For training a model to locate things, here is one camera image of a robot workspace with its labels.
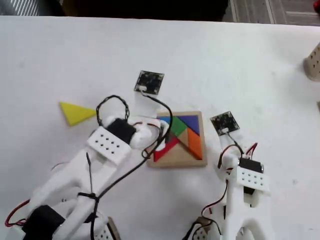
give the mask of orange tangram piece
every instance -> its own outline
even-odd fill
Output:
[[[197,157],[198,160],[202,160],[202,147],[200,137],[190,128],[188,128],[187,131],[189,150]]]

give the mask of table surface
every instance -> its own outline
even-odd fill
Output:
[[[133,88],[146,70],[165,74],[158,98],[173,111],[202,111],[208,166],[144,165],[119,183],[100,207],[122,239],[181,239],[222,194],[221,146],[209,118],[226,111],[244,145],[259,143],[254,155],[271,177],[277,239],[319,239],[320,83],[307,79],[302,61],[320,28],[2,16],[0,36],[1,222],[97,127],[95,118],[68,127],[58,102],[95,108],[118,94],[137,109]],[[122,109],[116,101],[108,107]],[[134,152],[118,176],[140,160]]]

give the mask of black circuit board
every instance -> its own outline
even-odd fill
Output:
[[[228,128],[228,133],[240,129],[238,123],[236,122],[234,116],[230,111],[217,116],[213,116],[210,118],[210,120],[219,136],[225,134],[223,132],[223,129]]]
[[[139,92],[139,86],[144,86],[146,87],[146,90],[143,91],[144,93],[158,95],[164,76],[163,73],[141,71],[134,90]]]

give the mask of yellow triangle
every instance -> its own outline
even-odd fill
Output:
[[[60,106],[70,126],[74,126],[96,115],[96,111],[83,106],[60,102]]]

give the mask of wooden puzzle board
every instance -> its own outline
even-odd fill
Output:
[[[205,135],[204,135],[204,127],[203,127],[203,120],[202,114],[200,111],[181,111],[181,112],[173,112],[173,117],[181,117],[180,119],[184,119],[183,116],[197,116],[198,121],[198,129],[193,126],[193,131],[189,126],[192,125],[191,122],[185,121],[186,127],[183,130],[178,126],[175,128],[171,128],[171,131],[175,132],[175,135],[179,141],[175,144],[171,149],[166,151],[159,159],[155,161],[155,155],[151,156],[151,159],[147,162],[147,165],[152,168],[185,168],[185,167],[204,167],[207,165],[207,154],[206,154],[206,144],[205,144]],[[159,113],[158,117],[168,117],[168,113]],[[195,151],[191,151],[187,145],[188,142],[188,135],[193,136],[198,134],[200,137],[200,151],[195,148]]]

